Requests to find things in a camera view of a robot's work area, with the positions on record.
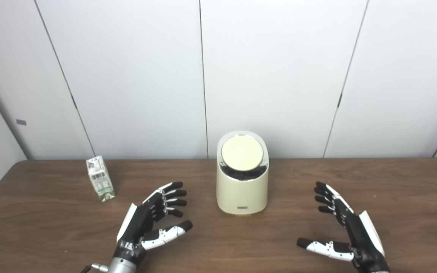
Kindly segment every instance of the barcode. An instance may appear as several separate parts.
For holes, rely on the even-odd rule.
[[[91,178],[92,178],[92,180],[97,180],[97,179],[104,177],[104,176],[105,176],[105,173],[102,172],[102,173],[92,175]]]

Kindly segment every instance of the metal robot arm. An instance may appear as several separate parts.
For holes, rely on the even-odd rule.
[[[149,195],[141,206],[132,204],[118,232],[111,265],[92,264],[87,267],[88,270],[96,268],[108,273],[135,273],[148,250],[169,243],[189,231],[193,224],[188,220],[175,226],[152,230],[153,224],[166,215],[183,216],[181,211],[172,207],[187,205],[187,201],[176,199],[187,195],[187,191],[179,190],[182,186],[182,182],[166,184]]]

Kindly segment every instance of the small carton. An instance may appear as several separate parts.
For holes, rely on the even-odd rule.
[[[99,195],[101,202],[116,197],[107,167],[101,156],[88,159],[87,170],[90,182],[92,182],[92,186],[94,186],[94,190],[97,192],[97,195]]]

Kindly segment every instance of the robot finger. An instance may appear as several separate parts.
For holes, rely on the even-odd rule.
[[[162,190],[164,194],[166,194],[167,192],[171,191],[171,190],[177,190],[179,188],[183,187],[183,182],[171,182],[168,183],[162,187],[159,187],[159,190]]]
[[[332,187],[320,181],[316,182],[316,188],[318,188],[322,192],[325,192],[325,194],[321,194],[321,195],[328,197],[328,199],[331,199],[331,197],[335,195],[340,195],[336,190],[333,190]]]
[[[183,213],[181,211],[179,211],[178,209],[175,209],[173,207],[167,207],[166,211],[167,211],[167,214],[169,214],[169,215],[173,215],[173,216],[178,217],[178,218],[183,217]]]
[[[185,200],[181,200],[181,199],[168,199],[165,201],[166,202],[166,206],[186,206],[187,205],[187,201]]]
[[[322,190],[321,188],[318,188],[318,187],[314,187],[314,192],[316,193],[316,194],[319,194],[319,195],[321,195],[321,196],[324,196],[325,198],[327,198],[328,200],[333,200],[333,198],[331,197],[331,195],[328,193],[328,192],[326,192],[325,190]]]
[[[306,250],[328,256],[333,259],[351,261],[354,258],[354,253],[350,249],[350,245],[348,243],[334,241],[321,242],[306,238],[299,238],[296,244]]]
[[[335,215],[335,210],[329,206],[319,206],[318,211]]]
[[[316,202],[326,204],[327,206],[331,207],[332,209],[334,208],[333,203],[328,198],[326,198],[324,196],[315,195],[314,199],[316,200]]]
[[[144,234],[141,245],[146,250],[162,246],[185,234],[187,231],[191,230],[192,227],[192,222],[186,220],[175,226],[169,226],[164,229],[149,231]]]
[[[186,190],[170,190],[169,192],[165,193],[165,198],[174,198],[174,197],[183,197],[187,195]]]

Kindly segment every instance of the brown table surface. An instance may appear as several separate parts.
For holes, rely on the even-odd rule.
[[[296,246],[298,237],[347,242],[319,213],[314,182],[333,186],[357,213],[369,211],[393,273],[437,272],[437,158],[273,159],[269,204],[250,217],[220,211],[214,160],[106,160],[117,197],[100,202],[84,161],[24,161],[0,182],[0,272],[79,273],[108,264],[131,202],[183,181],[194,227],[148,252],[140,272],[355,272],[349,262]]]

